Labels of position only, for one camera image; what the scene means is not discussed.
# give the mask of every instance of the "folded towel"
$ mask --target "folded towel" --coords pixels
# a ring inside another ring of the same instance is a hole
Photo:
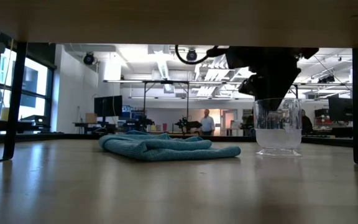
[[[103,136],[99,139],[99,145],[122,156],[145,161],[217,159],[241,153],[237,146],[211,148],[212,142],[200,137],[172,139],[166,133],[156,136],[137,131]]]

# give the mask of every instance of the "water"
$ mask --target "water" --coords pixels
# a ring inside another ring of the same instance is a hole
[[[301,144],[302,130],[295,129],[256,129],[256,141],[262,150],[261,155],[300,156],[296,149]]]

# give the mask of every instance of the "computer monitor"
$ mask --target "computer monitor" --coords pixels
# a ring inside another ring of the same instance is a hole
[[[328,105],[331,121],[353,121],[353,99],[329,97]]]
[[[122,116],[122,96],[96,97],[94,113],[98,117]]]

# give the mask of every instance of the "black cable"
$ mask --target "black cable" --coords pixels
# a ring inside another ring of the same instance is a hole
[[[217,56],[223,55],[223,54],[226,53],[226,50],[227,50],[227,49],[219,49],[219,50],[217,50],[218,46],[214,46],[212,49],[209,49],[209,50],[206,51],[206,55],[203,58],[201,58],[201,59],[199,59],[199,60],[197,60],[195,62],[189,62],[189,61],[186,61],[185,59],[183,59],[180,56],[178,48],[179,48],[179,45],[175,45],[175,53],[176,53],[177,57],[179,58],[179,60],[181,62],[183,62],[183,63],[185,63],[187,65],[196,65],[198,63],[204,62],[209,57],[217,57]]]

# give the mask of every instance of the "security camera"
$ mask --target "security camera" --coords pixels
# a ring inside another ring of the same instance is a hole
[[[94,65],[98,62],[98,59],[93,56],[93,52],[87,52],[84,57],[85,65]]]
[[[189,62],[195,61],[197,59],[197,53],[195,49],[189,49],[186,55],[186,59]]]

